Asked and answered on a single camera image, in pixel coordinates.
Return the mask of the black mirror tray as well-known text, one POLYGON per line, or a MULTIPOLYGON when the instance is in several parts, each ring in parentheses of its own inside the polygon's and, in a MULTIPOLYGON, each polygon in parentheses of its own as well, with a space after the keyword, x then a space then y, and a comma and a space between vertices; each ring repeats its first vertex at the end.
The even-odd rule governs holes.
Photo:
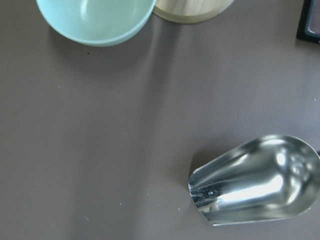
POLYGON ((320 44, 320 1, 305 0, 299 19, 296 38, 320 44))

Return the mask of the wooden cup stand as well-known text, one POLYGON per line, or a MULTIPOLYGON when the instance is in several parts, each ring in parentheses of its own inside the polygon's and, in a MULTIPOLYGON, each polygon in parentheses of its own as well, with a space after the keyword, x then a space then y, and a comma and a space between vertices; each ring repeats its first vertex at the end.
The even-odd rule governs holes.
POLYGON ((153 13, 170 22, 196 24, 220 15, 233 2, 233 0, 157 0, 153 13))

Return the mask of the green plastic bowl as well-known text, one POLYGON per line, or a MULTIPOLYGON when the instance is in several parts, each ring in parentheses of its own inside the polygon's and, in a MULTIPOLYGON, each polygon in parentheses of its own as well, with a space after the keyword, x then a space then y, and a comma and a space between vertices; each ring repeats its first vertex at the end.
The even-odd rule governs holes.
POLYGON ((62 36, 92 47, 109 47, 136 35, 154 0, 38 0, 46 22, 62 36))

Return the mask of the metal ice scoop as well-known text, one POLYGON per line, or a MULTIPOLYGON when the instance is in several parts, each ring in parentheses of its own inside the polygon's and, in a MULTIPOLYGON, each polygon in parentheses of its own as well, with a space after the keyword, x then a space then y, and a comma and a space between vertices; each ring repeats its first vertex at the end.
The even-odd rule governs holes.
POLYGON ((320 153, 290 135, 265 135, 195 169, 189 194, 213 226, 284 220, 320 197, 320 153))

